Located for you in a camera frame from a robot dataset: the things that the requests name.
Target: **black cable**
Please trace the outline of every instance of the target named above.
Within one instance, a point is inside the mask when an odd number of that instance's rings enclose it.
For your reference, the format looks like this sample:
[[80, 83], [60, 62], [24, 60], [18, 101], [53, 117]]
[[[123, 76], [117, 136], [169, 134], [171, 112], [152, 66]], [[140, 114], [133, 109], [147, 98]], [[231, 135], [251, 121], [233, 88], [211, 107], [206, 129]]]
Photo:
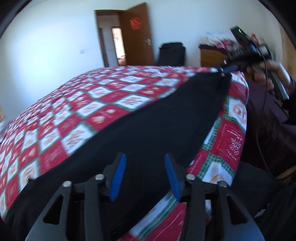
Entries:
[[255, 46], [258, 50], [258, 52], [261, 54], [263, 61], [264, 61], [264, 66], [265, 66], [265, 81], [266, 81], [266, 87], [265, 87], [265, 96], [264, 96], [264, 101], [263, 101], [263, 106], [262, 106], [262, 111], [264, 111], [265, 108], [265, 104], [266, 104], [266, 98], [267, 98], [267, 91], [268, 91], [268, 70], [267, 70], [267, 63], [266, 63], [266, 59], [261, 51], [260, 48], [258, 48], [257, 46]]
[[[264, 111], [264, 108], [265, 108], [265, 104], [266, 104], [267, 91], [268, 91], [268, 70], [267, 70], [266, 59], [265, 59], [265, 57], [264, 57], [264, 55], [263, 55], [261, 49], [258, 48], [256, 45], [254, 45], [254, 46], [257, 48], [258, 52], [261, 54], [261, 56], [262, 56], [262, 58], [263, 58], [263, 61], [264, 61], [264, 67], [265, 67], [265, 81], [266, 81], [266, 87], [265, 87], [265, 96], [264, 96], [264, 101], [263, 101], [263, 106], [262, 106], [262, 112], [263, 112], [263, 111]], [[263, 153], [262, 153], [262, 151], [261, 151], [261, 148], [260, 148], [260, 145], [259, 145], [259, 140], [258, 140], [258, 131], [259, 131], [259, 128], [257, 127], [257, 130], [256, 130], [256, 137], [255, 137], [255, 138], [256, 138], [256, 144], [257, 144], [257, 146], [258, 146], [258, 150], [259, 150], [260, 157], [261, 157], [261, 159], [262, 159], [262, 161], [263, 161], [263, 164], [264, 164], [264, 166], [265, 166], [265, 170], [271, 175], [271, 177], [272, 177], [273, 179], [276, 180], [276, 178], [273, 176], [273, 174], [272, 174], [271, 171], [269, 170], [269, 168], [268, 168], [268, 166], [267, 166], [267, 163], [266, 163], [266, 161], [265, 161], [265, 158], [264, 158], [264, 156], [263, 156]]]

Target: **quilt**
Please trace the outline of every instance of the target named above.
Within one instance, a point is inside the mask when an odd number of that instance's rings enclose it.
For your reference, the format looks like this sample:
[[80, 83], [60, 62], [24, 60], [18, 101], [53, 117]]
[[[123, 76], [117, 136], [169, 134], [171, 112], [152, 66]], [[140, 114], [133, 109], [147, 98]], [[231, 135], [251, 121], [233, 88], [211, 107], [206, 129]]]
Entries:
[[[2, 218], [25, 187], [63, 162], [97, 132], [128, 113], [173, 93], [198, 72], [214, 68], [119, 66], [79, 75], [11, 121], [0, 139]], [[232, 183], [247, 125], [248, 85], [232, 74], [223, 108], [188, 167], [206, 182]], [[130, 232], [128, 240], [178, 240], [186, 204], [169, 192]]]

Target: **person's hand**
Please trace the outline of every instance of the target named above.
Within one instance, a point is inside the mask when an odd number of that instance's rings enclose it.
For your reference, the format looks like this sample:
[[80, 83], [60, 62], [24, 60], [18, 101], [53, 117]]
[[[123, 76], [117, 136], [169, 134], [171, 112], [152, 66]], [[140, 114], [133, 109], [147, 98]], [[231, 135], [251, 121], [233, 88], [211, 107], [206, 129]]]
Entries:
[[[262, 69], [265, 70], [264, 62], [261, 62], [259, 65]], [[266, 65], [267, 65], [268, 70], [275, 71], [278, 74], [280, 80], [282, 81], [282, 83], [286, 89], [287, 94], [291, 94], [293, 91], [293, 83], [291, 81], [291, 78], [290, 78], [288, 72], [285, 70], [283, 65], [280, 62], [276, 62], [273, 60], [267, 60]], [[249, 74], [254, 74], [254, 79], [255, 79], [254, 81], [255, 82], [260, 83], [263, 86], [266, 86], [266, 79], [265, 79], [264, 73], [256, 73], [250, 67], [247, 68], [247, 72]], [[268, 88], [268, 90], [274, 89], [274, 85], [272, 84], [271, 79], [268, 79], [268, 81], [267, 81], [267, 88]]]

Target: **wooden door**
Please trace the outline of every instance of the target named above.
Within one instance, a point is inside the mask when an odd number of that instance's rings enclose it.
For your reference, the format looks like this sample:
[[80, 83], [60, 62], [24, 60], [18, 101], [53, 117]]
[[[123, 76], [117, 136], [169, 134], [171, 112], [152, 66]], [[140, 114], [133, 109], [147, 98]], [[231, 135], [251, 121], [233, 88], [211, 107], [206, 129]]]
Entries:
[[154, 65], [147, 4], [119, 15], [127, 65]]

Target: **blue gripper pad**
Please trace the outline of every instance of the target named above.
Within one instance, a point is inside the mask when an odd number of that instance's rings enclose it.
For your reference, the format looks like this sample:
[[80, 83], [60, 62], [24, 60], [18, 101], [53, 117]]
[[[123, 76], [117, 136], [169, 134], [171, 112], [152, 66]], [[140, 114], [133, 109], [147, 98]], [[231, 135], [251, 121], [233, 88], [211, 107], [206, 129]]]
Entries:
[[165, 155], [165, 168], [168, 173], [173, 195], [177, 201], [180, 201], [185, 188], [185, 168], [175, 163], [174, 158], [170, 154]]
[[114, 202], [115, 198], [118, 196], [125, 169], [126, 169], [126, 155], [123, 153], [120, 157], [120, 161], [117, 165], [113, 178], [110, 182], [109, 198], [112, 202]]

